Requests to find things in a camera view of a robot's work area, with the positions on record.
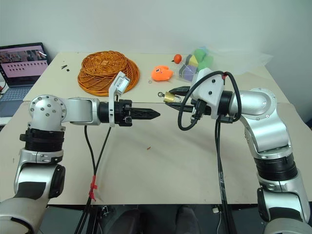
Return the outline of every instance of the laptop keyboard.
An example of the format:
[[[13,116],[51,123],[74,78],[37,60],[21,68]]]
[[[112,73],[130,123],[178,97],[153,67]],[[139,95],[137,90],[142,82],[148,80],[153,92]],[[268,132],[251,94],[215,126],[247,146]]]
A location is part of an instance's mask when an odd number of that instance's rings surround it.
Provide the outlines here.
[[[23,100],[30,89],[31,87],[10,88],[3,94],[0,101]]]

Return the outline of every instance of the white wall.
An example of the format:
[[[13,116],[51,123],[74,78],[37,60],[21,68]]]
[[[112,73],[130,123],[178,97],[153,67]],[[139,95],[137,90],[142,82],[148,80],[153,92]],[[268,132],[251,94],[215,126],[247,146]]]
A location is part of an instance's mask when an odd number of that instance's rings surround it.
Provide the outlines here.
[[[0,0],[0,45],[59,51],[189,53],[197,46],[274,55],[268,70],[312,118],[310,0]]]

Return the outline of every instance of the orange toy fish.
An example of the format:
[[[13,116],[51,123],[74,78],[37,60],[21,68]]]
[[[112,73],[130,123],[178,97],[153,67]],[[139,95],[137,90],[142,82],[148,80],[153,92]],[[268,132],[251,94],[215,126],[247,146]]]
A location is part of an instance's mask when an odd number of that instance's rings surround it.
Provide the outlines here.
[[[173,75],[173,71],[169,70],[168,66],[157,66],[152,71],[152,78],[156,81],[169,80]]]

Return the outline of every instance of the orange wicker basket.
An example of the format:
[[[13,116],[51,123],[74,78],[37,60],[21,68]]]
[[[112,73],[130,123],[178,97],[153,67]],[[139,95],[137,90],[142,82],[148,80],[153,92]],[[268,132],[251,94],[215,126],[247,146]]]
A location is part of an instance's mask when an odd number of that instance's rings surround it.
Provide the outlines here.
[[[108,89],[119,71],[130,79],[127,92],[138,82],[140,72],[137,65],[116,51],[96,52],[82,61],[78,83],[90,94],[108,96]]]

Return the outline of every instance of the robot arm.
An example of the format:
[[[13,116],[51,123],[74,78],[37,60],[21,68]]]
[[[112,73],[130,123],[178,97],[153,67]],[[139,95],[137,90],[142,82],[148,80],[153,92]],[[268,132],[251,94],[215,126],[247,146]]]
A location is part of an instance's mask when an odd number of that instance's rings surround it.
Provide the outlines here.
[[[19,153],[15,196],[0,203],[1,234],[37,233],[47,203],[62,193],[65,179],[65,167],[59,165],[65,132],[62,123],[132,126],[133,119],[153,119],[160,115],[152,109],[132,108],[131,100],[114,101],[128,83],[129,79],[120,72],[109,89],[109,102],[52,95],[41,95],[31,101],[32,121],[25,134],[20,135],[25,147]]]
[[[201,70],[191,86],[210,73],[208,68]],[[202,115],[211,115],[213,119],[221,116],[221,121],[231,122],[229,117],[237,114],[238,104],[235,94],[224,91],[223,79],[221,75],[212,76],[194,90],[192,105],[185,106],[183,110],[193,113],[191,121],[199,120]],[[175,88],[169,94],[185,96],[189,89],[185,86]],[[259,213],[269,222],[265,233],[312,233],[307,224],[310,219],[307,194],[293,160],[287,127],[276,111],[275,95],[261,88],[239,93],[242,106],[240,120],[258,171]],[[166,104],[180,109],[180,103]]]

